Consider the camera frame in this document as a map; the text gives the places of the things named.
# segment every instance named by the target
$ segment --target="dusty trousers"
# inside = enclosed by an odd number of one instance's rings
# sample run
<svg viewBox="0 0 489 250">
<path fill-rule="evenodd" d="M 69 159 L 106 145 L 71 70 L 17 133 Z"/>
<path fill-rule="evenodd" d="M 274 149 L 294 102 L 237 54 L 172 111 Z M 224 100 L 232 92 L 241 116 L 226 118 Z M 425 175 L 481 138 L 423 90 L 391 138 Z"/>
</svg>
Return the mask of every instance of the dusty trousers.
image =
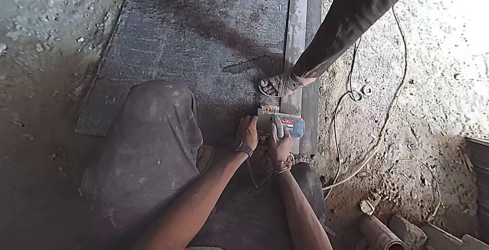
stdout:
<svg viewBox="0 0 489 250">
<path fill-rule="evenodd" d="M 302 78 L 320 77 L 398 0 L 333 0 L 312 42 L 293 72 Z"/>
<path fill-rule="evenodd" d="M 199 182 L 202 133 L 195 111 L 183 84 L 150 81 L 131 88 L 83 177 L 94 216 L 87 249 L 130 249 L 175 197 Z M 324 224 L 327 209 L 315 169 L 299 163 L 291 172 Z M 242 164 L 189 246 L 293 249 L 277 180 L 255 189 Z"/>
</svg>

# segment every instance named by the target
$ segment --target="tool label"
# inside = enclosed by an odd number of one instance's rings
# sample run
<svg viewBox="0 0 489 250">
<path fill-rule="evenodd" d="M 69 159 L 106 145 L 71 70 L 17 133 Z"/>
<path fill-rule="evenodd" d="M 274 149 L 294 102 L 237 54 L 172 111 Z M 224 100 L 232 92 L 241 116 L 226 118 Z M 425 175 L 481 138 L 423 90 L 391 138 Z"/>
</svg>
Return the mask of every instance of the tool label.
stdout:
<svg viewBox="0 0 489 250">
<path fill-rule="evenodd" d="M 292 120 L 285 120 L 281 119 L 282 125 L 287 126 L 287 127 L 294 127 L 294 121 Z"/>
</svg>

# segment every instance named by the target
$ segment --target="concrete floor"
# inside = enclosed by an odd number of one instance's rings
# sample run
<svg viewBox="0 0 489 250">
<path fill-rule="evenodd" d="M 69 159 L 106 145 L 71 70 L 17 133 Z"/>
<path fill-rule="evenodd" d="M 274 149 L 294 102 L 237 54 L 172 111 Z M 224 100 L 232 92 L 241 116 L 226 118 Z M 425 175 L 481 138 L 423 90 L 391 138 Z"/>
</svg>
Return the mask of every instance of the concrete floor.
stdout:
<svg viewBox="0 0 489 250">
<path fill-rule="evenodd" d="M 0 0 L 0 241 L 12 249 L 77 248 L 89 222 L 78 194 L 83 170 L 103 143 L 72 131 L 80 99 L 123 0 Z M 430 165 L 442 206 L 434 223 L 455 235 L 476 234 L 474 175 L 463 136 L 488 138 L 489 47 L 486 0 L 401 0 L 398 12 L 409 47 L 409 79 L 386 143 L 357 177 L 328 199 L 337 244 L 353 249 L 358 202 L 377 191 L 382 219 L 400 213 L 418 223 L 433 200 Z M 323 15 L 332 0 L 324 0 Z M 402 76 L 402 41 L 392 12 L 363 37 L 352 83 L 376 92 L 345 100 L 338 116 L 342 177 L 373 146 Z M 309 159 L 328 181 L 336 171 L 332 115 L 351 50 L 321 79 L 320 147 Z"/>
</svg>

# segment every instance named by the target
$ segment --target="hand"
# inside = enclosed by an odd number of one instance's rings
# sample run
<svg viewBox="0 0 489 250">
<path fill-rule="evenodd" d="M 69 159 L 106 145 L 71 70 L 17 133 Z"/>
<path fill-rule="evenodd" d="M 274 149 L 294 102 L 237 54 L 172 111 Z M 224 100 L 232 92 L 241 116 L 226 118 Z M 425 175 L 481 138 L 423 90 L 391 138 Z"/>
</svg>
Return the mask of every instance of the hand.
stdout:
<svg viewBox="0 0 489 250">
<path fill-rule="evenodd" d="M 246 116 L 241 117 L 240 126 L 236 132 L 236 139 L 243 140 L 250 146 L 253 151 L 258 145 L 258 133 L 256 131 L 256 122 L 258 121 L 258 116 Z"/>
<path fill-rule="evenodd" d="M 277 137 L 277 127 L 272 123 L 271 134 L 268 137 L 268 155 L 272 163 L 285 162 L 292 150 L 293 141 L 289 131 L 284 129 L 284 137 L 280 140 Z"/>
</svg>

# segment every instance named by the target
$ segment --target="metal pipe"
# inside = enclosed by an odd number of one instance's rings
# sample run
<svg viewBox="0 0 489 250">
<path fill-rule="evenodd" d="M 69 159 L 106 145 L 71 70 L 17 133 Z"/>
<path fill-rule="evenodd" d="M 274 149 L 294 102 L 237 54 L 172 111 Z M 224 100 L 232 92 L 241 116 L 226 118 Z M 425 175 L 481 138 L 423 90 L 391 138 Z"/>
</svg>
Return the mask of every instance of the metal pipe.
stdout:
<svg viewBox="0 0 489 250">
<path fill-rule="evenodd" d="M 359 227 L 375 250 L 407 250 L 406 244 L 375 216 L 363 215 Z"/>
</svg>

